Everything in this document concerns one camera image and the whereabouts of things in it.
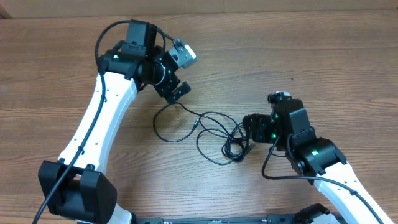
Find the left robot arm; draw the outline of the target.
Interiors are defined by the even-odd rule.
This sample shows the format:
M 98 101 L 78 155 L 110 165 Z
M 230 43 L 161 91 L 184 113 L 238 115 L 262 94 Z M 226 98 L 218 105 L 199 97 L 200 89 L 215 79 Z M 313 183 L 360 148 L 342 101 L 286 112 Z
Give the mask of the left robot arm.
M 154 24 L 129 20 L 127 36 L 104 54 L 95 53 L 95 90 L 82 121 L 55 162 L 43 161 L 38 172 L 44 194 L 42 210 L 78 223 L 136 223 L 117 203 L 118 193 L 106 177 L 109 153 L 121 121 L 137 94 L 152 86 L 168 103 L 190 91 L 176 76 L 197 60 L 180 39 L 172 47 L 156 44 L 169 36 Z

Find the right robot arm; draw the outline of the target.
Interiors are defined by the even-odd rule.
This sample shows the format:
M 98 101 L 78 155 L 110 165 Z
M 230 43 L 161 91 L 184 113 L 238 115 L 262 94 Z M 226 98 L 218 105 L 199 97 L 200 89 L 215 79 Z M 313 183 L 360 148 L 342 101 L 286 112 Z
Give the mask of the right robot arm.
M 270 114 L 243 118 L 249 139 L 271 145 L 269 153 L 283 151 L 295 175 L 323 194 L 346 223 L 391 223 L 391 219 L 357 178 L 346 156 L 331 140 L 318 137 L 300 99 L 277 91 L 268 95 Z

